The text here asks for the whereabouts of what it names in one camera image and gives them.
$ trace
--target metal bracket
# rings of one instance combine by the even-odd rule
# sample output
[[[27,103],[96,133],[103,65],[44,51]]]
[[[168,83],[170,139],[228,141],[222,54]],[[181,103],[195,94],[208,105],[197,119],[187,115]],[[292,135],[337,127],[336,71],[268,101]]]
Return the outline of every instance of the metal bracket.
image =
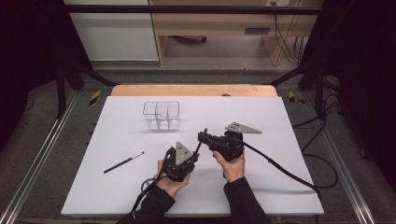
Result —
[[[192,152],[183,146],[180,142],[176,142],[176,165],[180,165],[192,156]]]
[[[233,122],[232,124],[225,127],[225,129],[235,133],[262,133],[260,130],[250,128],[238,122]]]

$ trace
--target black pen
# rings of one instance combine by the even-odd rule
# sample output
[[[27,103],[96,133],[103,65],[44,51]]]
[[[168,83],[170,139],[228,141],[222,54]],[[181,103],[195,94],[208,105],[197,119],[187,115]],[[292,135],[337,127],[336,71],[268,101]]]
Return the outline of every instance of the black pen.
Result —
[[[105,173],[107,173],[107,172],[109,172],[109,171],[111,171],[111,170],[114,170],[114,169],[116,169],[117,167],[123,165],[124,163],[126,163],[126,162],[128,162],[128,161],[131,161],[131,160],[133,160],[134,158],[136,158],[136,157],[138,157],[138,156],[141,156],[141,155],[143,155],[143,154],[145,154],[144,151],[142,151],[142,152],[140,152],[140,153],[137,153],[136,155],[132,156],[131,158],[129,158],[129,159],[125,160],[125,161],[122,161],[122,162],[120,162],[119,164],[117,164],[117,165],[115,165],[115,166],[112,166],[112,167],[108,168],[108,169],[105,170],[103,173],[105,174]]]

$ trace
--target sleeve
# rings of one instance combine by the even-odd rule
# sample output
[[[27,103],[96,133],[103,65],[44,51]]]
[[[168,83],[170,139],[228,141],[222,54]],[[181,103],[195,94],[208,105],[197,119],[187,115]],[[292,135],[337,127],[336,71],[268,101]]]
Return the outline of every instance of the sleeve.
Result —
[[[224,186],[233,224],[270,224],[245,177]]]
[[[167,212],[175,200],[165,190],[157,186],[143,200],[139,210],[129,213],[117,224],[160,224],[163,214]]]

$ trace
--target horizontal black bar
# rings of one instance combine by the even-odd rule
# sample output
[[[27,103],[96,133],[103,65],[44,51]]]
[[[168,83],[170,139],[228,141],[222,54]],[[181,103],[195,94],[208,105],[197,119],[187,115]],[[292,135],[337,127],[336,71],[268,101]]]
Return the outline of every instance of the horizontal black bar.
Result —
[[[181,14],[260,14],[260,15],[321,15],[342,12],[321,7],[207,7],[207,6],[107,6],[66,5],[42,6],[47,11],[70,13],[181,13]]]

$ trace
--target clear plastic container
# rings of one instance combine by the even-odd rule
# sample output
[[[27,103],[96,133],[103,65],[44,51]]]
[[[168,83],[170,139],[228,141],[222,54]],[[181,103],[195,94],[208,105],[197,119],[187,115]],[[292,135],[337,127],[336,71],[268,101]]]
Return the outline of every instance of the clear plastic container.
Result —
[[[179,130],[180,115],[178,102],[145,102],[143,115],[149,130]]]

